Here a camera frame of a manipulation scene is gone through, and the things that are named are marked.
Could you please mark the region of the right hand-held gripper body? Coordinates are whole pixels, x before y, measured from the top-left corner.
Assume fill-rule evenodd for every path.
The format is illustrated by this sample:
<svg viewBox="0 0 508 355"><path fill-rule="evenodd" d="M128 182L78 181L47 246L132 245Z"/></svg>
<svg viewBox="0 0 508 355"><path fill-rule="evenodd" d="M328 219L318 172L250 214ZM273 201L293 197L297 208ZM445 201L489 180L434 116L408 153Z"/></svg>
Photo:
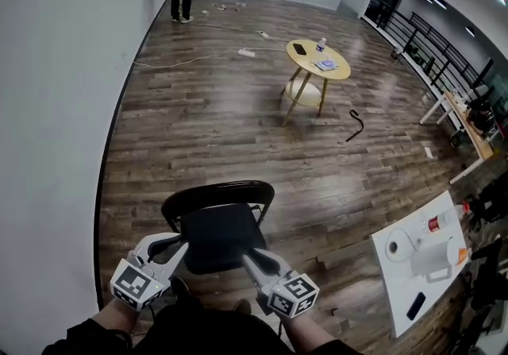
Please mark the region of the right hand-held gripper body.
<svg viewBox="0 0 508 355"><path fill-rule="evenodd" d="M277 314L281 318L295 318L307 312L320 292L307 274L295 271L284 276L272 276L258 290L257 302L266 315Z"/></svg>

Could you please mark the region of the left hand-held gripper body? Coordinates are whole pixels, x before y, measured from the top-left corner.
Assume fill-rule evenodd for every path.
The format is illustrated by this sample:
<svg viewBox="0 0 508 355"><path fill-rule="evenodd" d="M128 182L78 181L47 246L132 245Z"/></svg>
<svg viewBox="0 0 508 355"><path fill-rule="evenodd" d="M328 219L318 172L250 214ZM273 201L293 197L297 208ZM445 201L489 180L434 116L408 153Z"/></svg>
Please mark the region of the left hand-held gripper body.
<svg viewBox="0 0 508 355"><path fill-rule="evenodd" d="M159 264L148 260L142 249L129 252L121 259L110 281L113 296L135 311L151 305L170 287L172 262Z"/></svg>

